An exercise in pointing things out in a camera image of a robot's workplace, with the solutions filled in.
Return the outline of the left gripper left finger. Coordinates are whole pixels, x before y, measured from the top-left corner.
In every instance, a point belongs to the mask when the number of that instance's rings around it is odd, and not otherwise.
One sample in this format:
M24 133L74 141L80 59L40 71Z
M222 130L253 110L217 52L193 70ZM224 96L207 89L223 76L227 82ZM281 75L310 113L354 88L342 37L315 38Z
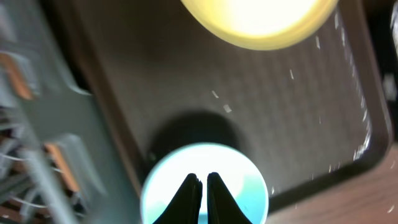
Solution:
M202 192L202 182L195 174L188 174L154 224L197 224Z

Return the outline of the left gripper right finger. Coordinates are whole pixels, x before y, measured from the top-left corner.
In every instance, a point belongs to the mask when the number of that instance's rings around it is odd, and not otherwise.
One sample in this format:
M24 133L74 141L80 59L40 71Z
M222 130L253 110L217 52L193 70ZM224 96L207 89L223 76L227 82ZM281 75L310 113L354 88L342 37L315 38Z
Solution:
M251 224L217 172L207 177L208 224Z

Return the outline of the light blue bowl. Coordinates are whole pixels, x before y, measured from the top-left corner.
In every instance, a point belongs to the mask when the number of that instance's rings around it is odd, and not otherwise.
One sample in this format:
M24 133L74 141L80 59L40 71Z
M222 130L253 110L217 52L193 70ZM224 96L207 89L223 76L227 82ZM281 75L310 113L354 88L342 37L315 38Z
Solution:
M188 174L202 182L199 224L206 224L207 177L216 172L251 223L264 223L269 209L267 185L259 169L238 150L203 142L180 147L163 157L147 176L141 193L142 223L154 223Z

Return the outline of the wooden chopstick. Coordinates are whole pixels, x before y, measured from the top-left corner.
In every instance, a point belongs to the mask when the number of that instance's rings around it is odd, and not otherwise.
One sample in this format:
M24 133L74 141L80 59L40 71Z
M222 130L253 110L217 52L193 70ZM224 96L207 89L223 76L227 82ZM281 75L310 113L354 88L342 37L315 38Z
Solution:
M80 186L73 176L73 173L69 168L66 160L63 158L60 147L53 143L45 143L44 146L46 150L48 150L48 152L51 153L51 155L53 156L55 164L60 169L63 180L65 181L68 188L74 192L78 192L80 190Z
M16 94L25 100L32 100L34 98L33 94L22 77L16 61L9 54L1 53L1 63L6 69L8 78Z

